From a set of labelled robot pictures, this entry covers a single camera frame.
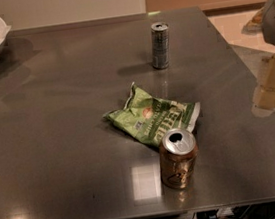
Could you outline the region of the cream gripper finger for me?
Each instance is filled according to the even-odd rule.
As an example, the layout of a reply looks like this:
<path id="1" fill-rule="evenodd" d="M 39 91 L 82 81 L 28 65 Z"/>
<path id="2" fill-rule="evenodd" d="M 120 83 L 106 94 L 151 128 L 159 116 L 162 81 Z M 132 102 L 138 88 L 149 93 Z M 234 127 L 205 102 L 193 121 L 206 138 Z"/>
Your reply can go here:
<path id="1" fill-rule="evenodd" d="M 261 60 L 254 91 L 253 104 L 264 110 L 275 109 L 275 52 Z"/>

